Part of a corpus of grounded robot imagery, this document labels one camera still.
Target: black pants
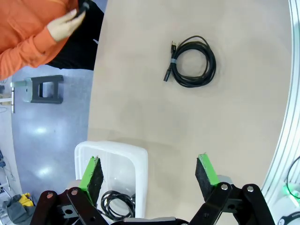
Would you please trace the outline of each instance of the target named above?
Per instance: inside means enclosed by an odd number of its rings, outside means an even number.
[[[78,0],[79,7],[84,0]],[[89,69],[94,70],[104,13],[95,2],[91,2],[90,9],[74,33],[70,36],[62,50],[47,65],[60,69]]]

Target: gray floor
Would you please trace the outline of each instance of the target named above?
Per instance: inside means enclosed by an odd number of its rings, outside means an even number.
[[[95,1],[104,11],[107,0]],[[12,115],[15,159],[23,192],[37,200],[45,190],[61,193],[75,179],[74,149],[87,140],[93,72],[25,67],[13,81],[27,77],[63,75],[61,105],[23,102],[26,88],[15,89]]]

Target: orange sleeve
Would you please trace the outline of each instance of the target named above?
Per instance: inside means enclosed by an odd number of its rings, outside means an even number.
[[[0,54],[0,80],[30,65],[33,60],[41,57],[54,45],[56,42],[45,27],[40,33],[20,42],[15,48],[5,50]]]

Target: beige tabletop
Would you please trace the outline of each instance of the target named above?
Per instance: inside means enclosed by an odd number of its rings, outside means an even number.
[[[188,89],[163,78],[171,41],[207,39],[217,60],[211,83]],[[196,75],[188,52],[179,71]],[[145,148],[146,217],[190,220],[203,197],[196,157],[208,153],[237,187],[261,186],[283,123],[291,70],[288,1],[109,0],[90,103],[89,140]],[[218,224],[233,223],[231,215]]]

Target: white container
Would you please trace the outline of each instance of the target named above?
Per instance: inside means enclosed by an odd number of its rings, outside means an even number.
[[[76,179],[83,177],[90,158],[99,157],[104,181],[100,189],[97,208],[101,209],[102,195],[109,190],[132,196],[135,193],[135,217],[145,218],[148,188],[148,153],[145,149],[118,142],[82,142],[75,148]],[[123,215],[128,213],[123,202],[111,206]]]

